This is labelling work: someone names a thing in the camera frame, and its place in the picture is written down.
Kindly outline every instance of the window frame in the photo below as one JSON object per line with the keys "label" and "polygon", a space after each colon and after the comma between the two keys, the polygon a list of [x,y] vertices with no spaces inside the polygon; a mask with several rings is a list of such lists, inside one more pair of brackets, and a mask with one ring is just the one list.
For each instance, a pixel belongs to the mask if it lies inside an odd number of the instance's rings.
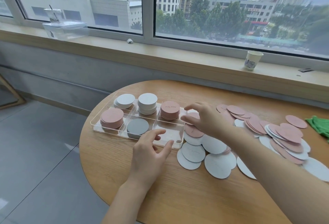
{"label": "window frame", "polygon": [[[15,25],[43,28],[43,21],[31,20],[25,18],[26,12],[24,6],[20,0],[4,0],[13,15],[13,18],[0,16],[0,22],[10,23]],[[235,57],[245,59],[247,52],[249,50],[264,52],[262,57],[263,62],[276,63],[288,66],[298,66],[301,68],[310,67],[316,70],[329,72],[329,60],[327,57],[322,55],[311,56],[311,55],[301,55],[293,53],[285,53],[280,51],[270,51],[266,49],[258,49],[253,47],[240,47],[227,44],[217,44],[208,42],[198,41],[194,38],[177,39],[174,35],[166,36],[165,34],[158,36],[155,35],[155,8],[158,8],[156,0],[142,0],[142,21],[143,21],[143,34],[138,32],[124,32],[116,30],[106,30],[106,29],[93,29],[90,28],[90,35],[127,40],[128,38],[133,39],[135,42],[159,45],[189,51],[205,52],[214,55]]]}

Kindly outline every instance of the clear acrylic tray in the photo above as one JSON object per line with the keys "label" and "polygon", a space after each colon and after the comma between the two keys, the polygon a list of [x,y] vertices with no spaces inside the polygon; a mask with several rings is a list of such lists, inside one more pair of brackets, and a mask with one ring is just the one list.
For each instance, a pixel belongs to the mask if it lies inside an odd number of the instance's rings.
{"label": "clear acrylic tray", "polygon": [[114,107],[114,101],[115,99],[125,93],[125,91],[118,91],[111,97],[109,102],[98,112],[98,114],[91,120],[90,124],[93,126],[93,130],[97,132],[102,132],[102,133],[107,133],[111,135],[117,135],[121,136],[124,138],[128,139],[134,139],[128,136],[127,134],[127,125],[131,120],[134,120],[136,118],[142,118],[145,119],[149,123],[149,130],[154,130],[154,129],[166,129],[166,133],[161,135],[161,139],[159,141],[154,140],[155,145],[159,146],[165,146],[166,143],[169,140],[174,140],[174,144],[172,146],[173,149],[180,149],[183,145],[183,139],[184,139],[184,127],[185,127],[185,122],[180,120],[180,117],[182,115],[187,114],[187,111],[184,110],[184,107],[187,105],[184,102],[179,102],[181,109],[180,109],[180,114],[179,114],[179,119],[174,119],[174,120],[166,120],[160,116],[160,107],[162,102],[167,101],[162,98],[158,98],[157,101],[157,111],[154,114],[151,115],[144,115],[138,111],[138,97],[140,94],[135,94],[135,93],[129,93],[135,96],[135,101],[131,107],[128,109],[123,110],[123,124],[121,125],[120,128],[118,129],[110,129],[106,127],[102,127],[100,124],[100,118],[101,114],[105,111],[108,110],[110,107]]}

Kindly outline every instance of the window sill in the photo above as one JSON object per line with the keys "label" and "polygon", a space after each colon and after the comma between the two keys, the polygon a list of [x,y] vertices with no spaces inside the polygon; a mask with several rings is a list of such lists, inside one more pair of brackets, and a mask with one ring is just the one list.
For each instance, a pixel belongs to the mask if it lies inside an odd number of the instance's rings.
{"label": "window sill", "polygon": [[329,102],[329,73],[260,62],[250,72],[240,58],[217,56],[123,40],[82,37],[58,41],[38,28],[0,23],[0,40],[172,72],[320,102]]}

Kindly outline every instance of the forearm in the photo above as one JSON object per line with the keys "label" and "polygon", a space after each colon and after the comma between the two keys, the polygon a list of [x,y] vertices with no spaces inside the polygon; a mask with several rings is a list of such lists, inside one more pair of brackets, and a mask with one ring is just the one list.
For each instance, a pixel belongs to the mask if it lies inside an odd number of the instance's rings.
{"label": "forearm", "polygon": [[119,188],[102,224],[131,224],[135,223],[138,210],[146,196],[147,189],[126,181]]}
{"label": "forearm", "polygon": [[329,223],[326,183],[275,154],[239,127],[221,136],[292,223]]}

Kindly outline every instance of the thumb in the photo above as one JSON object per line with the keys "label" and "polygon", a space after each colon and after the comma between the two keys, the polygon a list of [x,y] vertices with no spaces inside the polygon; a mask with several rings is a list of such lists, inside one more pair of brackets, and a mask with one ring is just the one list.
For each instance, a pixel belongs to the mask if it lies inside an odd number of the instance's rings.
{"label": "thumb", "polygon": [[171,146],[174,144],[174,140],[170,140],[166,143],[159,156],[165,161],[171,152]]}
{"label": "thumb", "polygon": [[181,120],[185,121],[185,122],[188,122],[192,125],[197,125],[200,121],[200,119],[197,119],[195,117],[192,117],[192,116],[189,116],[189,115],[184,115],[184,116],[181,116]]}

